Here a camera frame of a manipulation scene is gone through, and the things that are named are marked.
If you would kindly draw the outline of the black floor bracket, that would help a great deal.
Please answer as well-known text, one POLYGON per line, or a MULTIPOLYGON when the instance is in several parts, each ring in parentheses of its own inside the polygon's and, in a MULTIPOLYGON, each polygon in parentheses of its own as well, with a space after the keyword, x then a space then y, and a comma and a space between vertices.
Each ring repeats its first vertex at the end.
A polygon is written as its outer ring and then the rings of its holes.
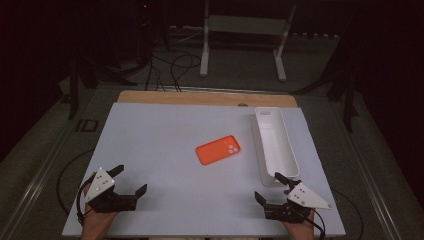
POLYGON ((80 119, 76 126, 76 132, 95 132, 99 122, 92 119, 80 119))

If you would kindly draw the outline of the white oblong plastic tray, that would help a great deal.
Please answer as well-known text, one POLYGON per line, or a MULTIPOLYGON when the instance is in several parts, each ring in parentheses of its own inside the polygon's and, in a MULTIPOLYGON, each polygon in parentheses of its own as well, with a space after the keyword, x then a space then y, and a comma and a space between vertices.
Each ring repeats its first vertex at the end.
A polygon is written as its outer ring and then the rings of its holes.
POLYGON ((275 173, 296 178, 300 170, 282 111, 275 107, 256 108, 252 129, 262 184, 266 187, 281 186, 275 173))

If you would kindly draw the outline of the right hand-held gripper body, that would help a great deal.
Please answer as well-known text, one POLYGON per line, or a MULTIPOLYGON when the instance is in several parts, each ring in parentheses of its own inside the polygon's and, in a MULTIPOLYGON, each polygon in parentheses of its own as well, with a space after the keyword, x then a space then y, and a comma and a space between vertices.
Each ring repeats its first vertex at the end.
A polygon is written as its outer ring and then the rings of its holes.
POLYGON ((264 202, 266 219, 287 223, 303 223, 313 209, 332 209, 333 205, 303 183, 290 190, 284 204, 264 202))

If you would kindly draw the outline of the orange phone case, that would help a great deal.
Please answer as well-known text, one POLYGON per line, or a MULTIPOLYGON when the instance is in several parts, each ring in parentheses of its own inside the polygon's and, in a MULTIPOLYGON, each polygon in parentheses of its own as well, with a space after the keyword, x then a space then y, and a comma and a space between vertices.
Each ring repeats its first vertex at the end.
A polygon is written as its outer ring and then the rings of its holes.
POLYGON ((195 152, 202 165, 208 165, 216 161, 238 154, 241 147, 233 135, 228 135, 209 143, 200 145, 195 152))

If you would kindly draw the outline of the white table mat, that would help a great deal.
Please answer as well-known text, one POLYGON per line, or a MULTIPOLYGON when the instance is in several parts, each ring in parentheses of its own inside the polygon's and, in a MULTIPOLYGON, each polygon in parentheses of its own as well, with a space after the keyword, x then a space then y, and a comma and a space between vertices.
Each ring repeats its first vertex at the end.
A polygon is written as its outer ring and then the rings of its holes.
POLYGON ((99 168, 124 165, 116 192, 132 194, 147 185, 136 210, 122 212, 111 237, 279 237, 281 223, 268 220, 254 192, 283 202, 281 187, 262 184, 252 131, 252 107, 116 103, 91 162, 99 168), (202 165, 200 145, 233 135, 238 154, 202 165))

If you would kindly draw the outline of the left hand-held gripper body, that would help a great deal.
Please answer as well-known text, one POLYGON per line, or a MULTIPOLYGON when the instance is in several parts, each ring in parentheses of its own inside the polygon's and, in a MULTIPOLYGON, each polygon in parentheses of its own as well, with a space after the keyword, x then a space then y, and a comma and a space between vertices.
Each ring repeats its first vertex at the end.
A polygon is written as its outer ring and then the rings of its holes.
POLYGON ((97 213, 135 211, 137 198, 135 195, 119 195, 114 192, 115 180, 103 168, 90 178, 90 187, 84 202, 97 213))

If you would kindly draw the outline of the black tripod stand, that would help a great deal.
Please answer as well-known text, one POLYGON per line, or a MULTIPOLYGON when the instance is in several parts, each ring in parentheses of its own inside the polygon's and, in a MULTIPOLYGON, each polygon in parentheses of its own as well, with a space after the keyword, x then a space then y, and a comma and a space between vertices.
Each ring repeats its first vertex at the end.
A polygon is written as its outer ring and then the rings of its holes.
POLYGON ((96 72, 100 72, 122 85, 136 86, 136 83, 113 72, 94 58, 76 52, 71 53, 69 55, 69 93, 63 98, 65 102, 70 104, 69 120, 76 116, 79 109, 79 81, 82 81, 87 88, 94 89, 99 83, 96 72))
POLYGON ((348 37, 340 36, 321 76, 311 84, 291 91, 291 94, 304 95, 321 86, 331 84, 326 97, 330 102, 344 99, 342 120, 345 128, 352 132, 352 117, 357 114, 353 104, 357 70, 355 50, 349 43, 348 37))

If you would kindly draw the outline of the person's right hand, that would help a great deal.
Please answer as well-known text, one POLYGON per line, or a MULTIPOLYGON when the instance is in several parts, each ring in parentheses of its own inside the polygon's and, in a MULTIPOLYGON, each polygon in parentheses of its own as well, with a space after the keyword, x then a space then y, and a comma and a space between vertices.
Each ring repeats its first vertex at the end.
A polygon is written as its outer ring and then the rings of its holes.
POLYGON ((308 221, 303 223, 283 222, 291 240, 315 240, 314 225, 308 221))

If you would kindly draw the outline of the person's left hand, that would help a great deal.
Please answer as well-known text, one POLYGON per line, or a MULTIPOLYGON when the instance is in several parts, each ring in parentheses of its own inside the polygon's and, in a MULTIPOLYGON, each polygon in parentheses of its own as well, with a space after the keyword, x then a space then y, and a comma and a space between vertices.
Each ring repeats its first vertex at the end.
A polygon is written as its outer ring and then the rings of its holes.
POLYGON ((118 213, 97 213, 88 204, 85 205, 85 211, 80 240, 102 240, 118 213))

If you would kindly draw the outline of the white metal stand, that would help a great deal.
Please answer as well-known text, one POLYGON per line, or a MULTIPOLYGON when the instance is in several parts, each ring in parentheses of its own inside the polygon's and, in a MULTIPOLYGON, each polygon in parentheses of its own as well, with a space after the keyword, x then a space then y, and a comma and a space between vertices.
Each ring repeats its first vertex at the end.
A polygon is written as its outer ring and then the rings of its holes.
POLYGON ((287 80, 282 60, 282 53, 289 35, 297 5, 289 6, 288 16, 285 19, 241 17, 229 15, 211 14, 209 11, 210 0, 205 0, 204 25, 203 25, 203 49, 200 62, 200 76, 208 75, 211 32, 240 33, 273 35, 280 37, 280 44, 273 50, 273 58, 280 82, 287 80))

